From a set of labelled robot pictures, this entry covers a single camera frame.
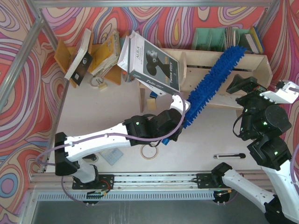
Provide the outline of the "blue microfiber duster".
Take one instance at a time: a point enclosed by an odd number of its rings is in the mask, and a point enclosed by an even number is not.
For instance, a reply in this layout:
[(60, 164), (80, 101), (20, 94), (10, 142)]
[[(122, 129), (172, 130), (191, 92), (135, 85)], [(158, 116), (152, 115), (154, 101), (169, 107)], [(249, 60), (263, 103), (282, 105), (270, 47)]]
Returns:
[(185, 114), (183, 127), (190, 126), (201, 113), (206, 104), (214, 97), (221, 85), (226, 81), (232, 70), (237, 66), (245, 54), (245, 47), (233, 46), (225, 50), (214, 66), (191, 91), (187, 101), (191, 103)]

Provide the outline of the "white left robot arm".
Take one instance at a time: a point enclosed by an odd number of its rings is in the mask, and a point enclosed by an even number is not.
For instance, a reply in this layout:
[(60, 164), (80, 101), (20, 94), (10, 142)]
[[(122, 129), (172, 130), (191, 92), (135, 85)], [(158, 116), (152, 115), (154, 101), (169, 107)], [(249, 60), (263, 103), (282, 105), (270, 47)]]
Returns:
[(116, 147), (150, 145), (163, 139), (177, 141), (183, 128), (182, 113), (164, 110), (157, 116), (135, 115), (109, 129), (83, 136), (55, 135), (55, 174), (72, 175), (83, 184), (97, 182), (98, 171), (84, 157)]

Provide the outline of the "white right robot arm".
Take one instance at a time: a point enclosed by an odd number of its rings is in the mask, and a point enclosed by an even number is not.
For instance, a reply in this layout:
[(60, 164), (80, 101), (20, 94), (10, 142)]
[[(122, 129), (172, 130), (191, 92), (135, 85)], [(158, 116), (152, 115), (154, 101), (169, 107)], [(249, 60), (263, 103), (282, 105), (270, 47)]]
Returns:
[(244, 91), (236, 102), (243, 111), (237, 118), (240, 131), (236, 136), (248, 145), (250, 155), (268, 176), (274, 192), (253, 184), (227, 163), (220, 163), (209, 174), (197, 174), (198, 188), (232, 188), (258, 207), (270, 224), (296, 224), (299, 221), (299, 181), (295, 177), (294, 159), (281, 135), (291, 128), (282, 104), (292, 104), (299, 87), (291, 81), (280, 81), (269, 91), (254, 77), (235, 75), (227, 93)]

